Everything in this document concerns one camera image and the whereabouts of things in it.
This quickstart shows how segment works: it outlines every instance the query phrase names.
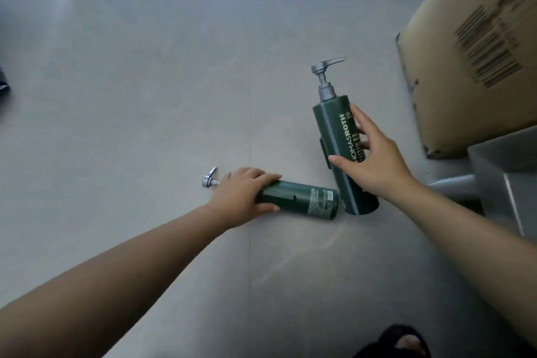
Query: brown cardboard box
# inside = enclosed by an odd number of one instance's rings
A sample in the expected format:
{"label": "brown cardboard box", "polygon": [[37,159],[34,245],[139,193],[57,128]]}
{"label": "brown cardboard box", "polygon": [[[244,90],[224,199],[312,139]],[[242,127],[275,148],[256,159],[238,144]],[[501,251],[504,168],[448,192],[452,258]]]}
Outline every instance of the brown cardboard box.
{"label": "brown cardboard box", "polygon": [[537,0],[425,0],[397,44],[427,157],[537,124]]}

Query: green bottle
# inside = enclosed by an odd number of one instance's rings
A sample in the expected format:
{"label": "green bottle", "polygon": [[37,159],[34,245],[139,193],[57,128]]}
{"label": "green bottle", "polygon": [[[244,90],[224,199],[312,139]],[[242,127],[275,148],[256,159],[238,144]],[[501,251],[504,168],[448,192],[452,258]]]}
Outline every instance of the green bottle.
{"label": "green bottle", "polygon": [[[220,184],[220,181],[214,179],[215,172],[216,167],[213,167],[209,174],[203,177],[203,187]],[[337,191],[329,188],[280,180],[262,189],[256,197],[256,203],[272,203],[278,205],[282,211],[332,220],[337,214],[339,195]]]}
{"label": "green bottle", "polygon": [[337,154],[349,160],[361,162],[366,159],[360,147],[360,134],[354,123],[347,95],[337,96],[331,83],[326,82],[326,69],[346,57],[323,61],[312,66],[312,72],[319,77],[319,97],[321,103],[313,107],[313,113],[321,132],[321,148],[328,168],[332,170],[339,195],[345,203],[345,211],[352,215],[369,214],[379,207],[379,199],[357,185],[345,172],[332,167],[328,156]]}

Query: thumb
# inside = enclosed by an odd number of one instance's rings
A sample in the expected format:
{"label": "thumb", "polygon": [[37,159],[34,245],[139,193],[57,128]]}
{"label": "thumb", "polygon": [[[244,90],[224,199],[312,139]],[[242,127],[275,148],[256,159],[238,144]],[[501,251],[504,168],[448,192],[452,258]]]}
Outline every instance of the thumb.
{"label": "thumb", "polygon": [[357,165],[357,163],[354,161],[336,155],[328,156],[328,160],[330,160],[334,166],[340,168],[347,174],[351,174],[353,168],[355,165]]}
{"label": "thumb", "polygon": [[263,203],[263,204],[256,204],[253,207],[253,212],[256,216],[259,216],[261,214],[266,214],[269,212],[278,212],[280,210],[280,207],[275,204],[270,203]]}

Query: barcode sticker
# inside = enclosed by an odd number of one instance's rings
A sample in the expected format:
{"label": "barcode sticker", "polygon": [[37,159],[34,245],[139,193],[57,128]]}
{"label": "barcode sticker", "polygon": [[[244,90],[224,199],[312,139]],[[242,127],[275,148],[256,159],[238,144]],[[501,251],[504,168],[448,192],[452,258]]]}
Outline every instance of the barcode sticker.
{"label": "barcode sticker", "polygon": [[521,70],[513,55],[518,41],[500,17],[477,8],[455,32],[474,76],[485,88]]}

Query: person's left hand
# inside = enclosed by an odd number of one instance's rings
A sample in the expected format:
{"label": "person's left hand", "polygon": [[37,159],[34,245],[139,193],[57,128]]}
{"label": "person's left hand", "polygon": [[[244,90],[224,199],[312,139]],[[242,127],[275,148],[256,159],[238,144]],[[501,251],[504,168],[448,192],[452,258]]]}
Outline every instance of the person's left hand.
{"label": "person's left hand", "polygon": [[243,225],[267,212],[279,211],[277,205],[255,204],[254,200],[264,186],[280,178],[281,174],[241,167],[222,179],[207,207],[225,221],[227,228]]}

